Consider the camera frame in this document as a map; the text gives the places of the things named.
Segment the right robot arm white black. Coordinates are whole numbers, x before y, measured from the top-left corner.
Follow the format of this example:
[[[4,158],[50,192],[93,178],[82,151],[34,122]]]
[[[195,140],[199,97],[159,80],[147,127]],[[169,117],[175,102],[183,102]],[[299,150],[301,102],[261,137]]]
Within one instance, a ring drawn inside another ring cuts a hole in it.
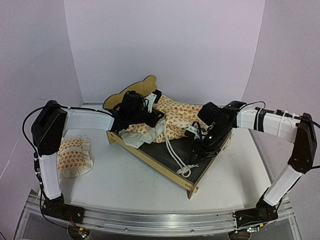
[[[256,102],[232,101],[223,107],[212,102],[203,105],[185,135],[196,142],[196,161],[218,151],[218,145],[236,128],[250,130],[265,164],[272,174],[272,184],[262,203],[252,209],[252,218],[262,222],[296,182],[312,169],[320,124],[309,113],[295,114],[286,110],[257,107]]]

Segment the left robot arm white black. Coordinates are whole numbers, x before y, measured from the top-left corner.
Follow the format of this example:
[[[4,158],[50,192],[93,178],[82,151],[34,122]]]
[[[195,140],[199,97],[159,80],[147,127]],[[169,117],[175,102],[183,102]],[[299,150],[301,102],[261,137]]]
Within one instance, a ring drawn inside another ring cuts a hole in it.
[[[162,96],[155,90],[142,95],[134,90],[127,91],[122,101],[113,108],[94,109],[88,107],[64,106],[55,100],[29,113],[39,113],[31,125],[32,138],[27,138],[34,149],[34,170],[36,177],[49,199],[48,211],[57,219],[67,214],[67,207],[58,199],[63,198],[58,179],[58,151],[65,135],[70,130],[101,130],[120,132],[130,125],[146,124],[154,128],[164,113],[154,109]]]

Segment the wooden pet bed frame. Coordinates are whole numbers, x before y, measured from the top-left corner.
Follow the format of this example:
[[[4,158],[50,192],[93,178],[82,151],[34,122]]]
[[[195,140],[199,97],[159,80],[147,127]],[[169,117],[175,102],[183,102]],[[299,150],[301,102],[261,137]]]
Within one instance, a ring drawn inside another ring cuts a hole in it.
[[[135,91],[143,96],[149,95],[151,92],[155,90],[159,90],[156,85],[157,78],[154,75],[147,76],[144,80],[138,81],[136,83],[131,84],[130,86],[123,89],[120,93],[113,94],[109,96],[103,103],[102,107],[105,110],[113,108],[116,104],[122,102],[122,99],[127,91]],[[134,154],[136,157],[141,159],[143,162],[160,172],[161,174],[165,175],[170,180],[174,181],[178,185],[182,186],[184,189],[187,190],[187,194],[191,197],[194,193],[198,191],[198,185],[203,177],[207,174],[209,168],[213,164],[215,158],[223,152],[229,145],[230,140],[232,138],[232,132],[230,132],[226,139],[222,143],[221,151],[218,155],[208,164],[208,166],[204,169],[203,173],[200,175],[198,180],[195,183],[190,182],[187,178],[191,174],[191,168],[193,165],[184,165],[180,168],[177,172],[172,171],[171,169],[167,168],[154,158],[150,157],[149,155],[145,154],[139,148],[134,148],[129,145],[126,145],[122,137],[119,135],[120,131],[111,131],[107,132],[107,137],[110,143],[118,143],[129,152]],[[167,135],[165,135],[165,143],[167,144],[167,148],[170,153],[174,153],[172,146],[170,144],[170,140],[168,140]]]

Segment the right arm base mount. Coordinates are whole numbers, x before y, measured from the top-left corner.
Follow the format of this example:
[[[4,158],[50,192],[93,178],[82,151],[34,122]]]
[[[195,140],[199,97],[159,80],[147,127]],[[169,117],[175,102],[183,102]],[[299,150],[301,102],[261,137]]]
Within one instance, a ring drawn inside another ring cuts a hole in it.
[[[270,205],[264,200],[264,194],[259,198],[254,208],[237,210],[232,214],[236,222],[236,230],[259,227],[278,219],[278,209],[282,199],[276,205]]]

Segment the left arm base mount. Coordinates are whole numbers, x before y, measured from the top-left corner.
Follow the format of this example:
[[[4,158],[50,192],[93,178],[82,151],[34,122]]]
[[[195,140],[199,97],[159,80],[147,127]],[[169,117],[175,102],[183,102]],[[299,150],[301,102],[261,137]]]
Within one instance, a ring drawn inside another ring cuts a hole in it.
[[[41,204],[41,212],[48,217],[81,224],[84,219],[85,209],[65,203],[64,196],[61,195],[55,199],[45,197]]]

